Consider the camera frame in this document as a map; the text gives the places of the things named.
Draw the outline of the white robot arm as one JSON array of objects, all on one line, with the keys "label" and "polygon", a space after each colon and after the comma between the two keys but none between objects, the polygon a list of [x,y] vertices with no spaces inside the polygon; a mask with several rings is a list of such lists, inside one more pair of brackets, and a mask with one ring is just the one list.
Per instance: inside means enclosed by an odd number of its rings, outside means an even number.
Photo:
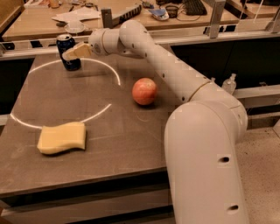
[{"label": "white robot arm", "polygon": [[65,60],[91,54],[146,59],[180,104],[164,130],[164,154],[177,224],[249,224],[235,143],[248,127],[243,105],[154,42],[135,20],[93,31]]}]

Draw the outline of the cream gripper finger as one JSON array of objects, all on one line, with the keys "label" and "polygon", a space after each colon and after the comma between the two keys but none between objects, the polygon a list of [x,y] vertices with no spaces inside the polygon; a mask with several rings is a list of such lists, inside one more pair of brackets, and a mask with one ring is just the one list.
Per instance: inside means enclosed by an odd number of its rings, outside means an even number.
[{"label": "cream gripper finger", "polygon": [[62,53],[64,60],[77,60],[91,56],[91,46],[84,42],[78,43]]}]

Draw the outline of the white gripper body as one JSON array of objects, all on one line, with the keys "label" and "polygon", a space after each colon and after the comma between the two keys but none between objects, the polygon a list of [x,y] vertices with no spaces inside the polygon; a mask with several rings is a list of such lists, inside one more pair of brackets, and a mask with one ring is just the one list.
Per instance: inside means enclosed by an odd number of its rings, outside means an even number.
[{"label": "white gripper body", "polygon": [[102,37],[104,30],[94,30],[88,38],[88,43],[91,46],[91,50],[96,55],[104,55]]}]

